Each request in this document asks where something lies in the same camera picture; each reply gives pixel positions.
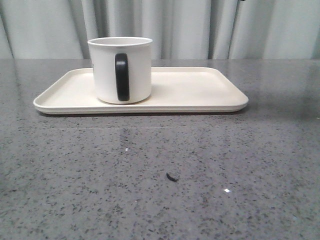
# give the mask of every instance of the mug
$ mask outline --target mug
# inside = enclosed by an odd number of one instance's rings
[[[88,41],[97,97],[132,104],[151,94],[151,43],[144,37],[102,37]]]

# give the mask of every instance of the rectangular tray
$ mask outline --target rectangular tray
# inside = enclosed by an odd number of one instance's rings
[[[67,72],[33,104],[45,114],[218,113],[244,108],[248,98],[208,67],[153,67],[152,93],[135,104],[110,104],[95,94],[92,68]]]

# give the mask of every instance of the gray speckled countertop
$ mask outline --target gray speckled countertop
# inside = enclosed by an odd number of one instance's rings
[[[216,68],[249,104],[49,116],[33,99],[90,61],[0,60],[0,239],[320,239],[320,60],[153,66]]]

